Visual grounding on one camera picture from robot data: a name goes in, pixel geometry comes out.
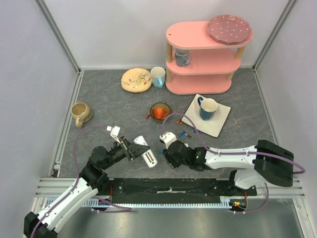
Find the white remote control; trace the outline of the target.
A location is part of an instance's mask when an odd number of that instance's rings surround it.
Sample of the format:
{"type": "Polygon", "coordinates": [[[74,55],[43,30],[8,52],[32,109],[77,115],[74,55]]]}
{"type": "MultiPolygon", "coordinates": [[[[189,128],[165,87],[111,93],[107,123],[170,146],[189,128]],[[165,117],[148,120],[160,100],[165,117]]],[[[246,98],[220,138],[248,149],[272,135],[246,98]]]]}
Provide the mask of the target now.
{"type": "MultiPolygon", "coordinates": [[[[142,135],[136,137],[133,141],[136,144],[148,146],[146,140],[144,139],[142,135]]],[[[151,149],[148,149],[145,153],[143,153],[142,157],[149,168],[155,167],[158,163],[151,149]]]]}

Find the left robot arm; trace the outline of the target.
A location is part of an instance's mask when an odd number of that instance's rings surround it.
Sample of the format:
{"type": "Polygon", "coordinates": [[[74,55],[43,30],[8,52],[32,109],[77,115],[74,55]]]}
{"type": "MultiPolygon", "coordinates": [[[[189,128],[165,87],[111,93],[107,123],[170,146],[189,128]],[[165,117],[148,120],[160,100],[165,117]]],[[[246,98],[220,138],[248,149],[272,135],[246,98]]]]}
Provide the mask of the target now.
{"type": "Polygon", "coordinates": [[[105,169],[127,158],[130,161],[151,152],[145,141],[141,144],[121,137],[109,151],[103,146],[92,150],[86,166],[75,182],[51,205],[39,213],[30,212],[24,218],[23,233],[28,238],[55,238],[77,210],[95,195],[103,195],[109,189],[109,177],[105,169]]]}

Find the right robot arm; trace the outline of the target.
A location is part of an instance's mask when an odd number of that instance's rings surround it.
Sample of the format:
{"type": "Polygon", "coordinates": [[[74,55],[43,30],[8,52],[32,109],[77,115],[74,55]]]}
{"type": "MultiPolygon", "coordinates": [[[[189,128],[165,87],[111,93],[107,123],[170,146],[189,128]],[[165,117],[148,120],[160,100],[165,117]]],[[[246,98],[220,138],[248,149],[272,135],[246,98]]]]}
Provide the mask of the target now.
{"type": "Polygon", "coordinates": [[[267,140],[240,149],[192,149],[176,140],[162,153],[173,169],[181,165],[199,172],[235,168],[226,186],[232,195],[263,182],[281,187],[293,185],[294,154],[267,140]]]}

